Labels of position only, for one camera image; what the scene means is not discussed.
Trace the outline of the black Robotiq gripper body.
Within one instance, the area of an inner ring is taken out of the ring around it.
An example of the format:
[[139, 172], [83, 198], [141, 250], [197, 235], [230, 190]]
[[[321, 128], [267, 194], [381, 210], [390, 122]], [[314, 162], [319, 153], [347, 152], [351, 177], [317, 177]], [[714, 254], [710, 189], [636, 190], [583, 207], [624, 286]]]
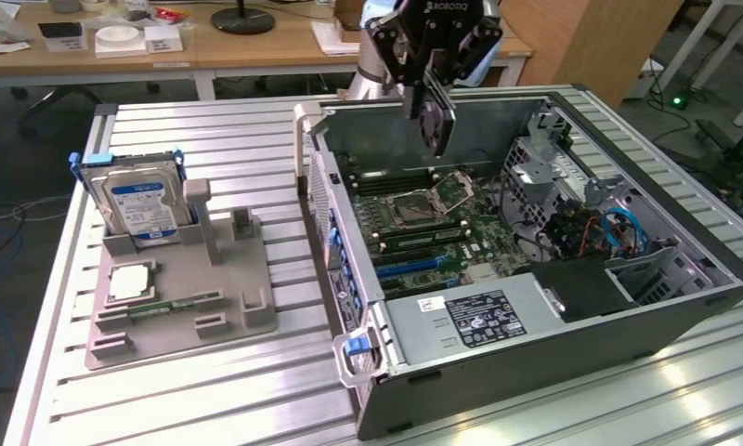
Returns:
[[474, 26], [486, 20], [484, 1], [402, 1], [399, 16], [417, 50], [423, 77], [430, 74], [446, 84], [451, 47]]

